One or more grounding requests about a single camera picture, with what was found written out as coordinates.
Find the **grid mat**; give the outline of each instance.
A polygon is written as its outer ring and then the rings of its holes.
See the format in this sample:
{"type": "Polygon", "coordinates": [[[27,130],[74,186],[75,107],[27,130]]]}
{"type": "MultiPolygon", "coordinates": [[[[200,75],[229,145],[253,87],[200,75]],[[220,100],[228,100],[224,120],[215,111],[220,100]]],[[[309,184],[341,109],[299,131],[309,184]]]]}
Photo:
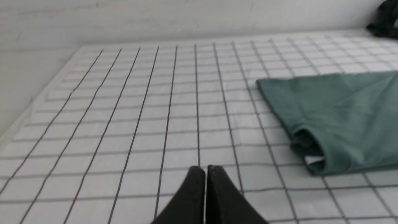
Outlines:
{"type": "Polygon", "coordinates": [[[398,223],[397,171],[311,177],[255,86],[396,69],[397,42],[349,32],[86,49],[0,153],[0,220],[150,223],[214,164],[270,223],[398,223]]]}

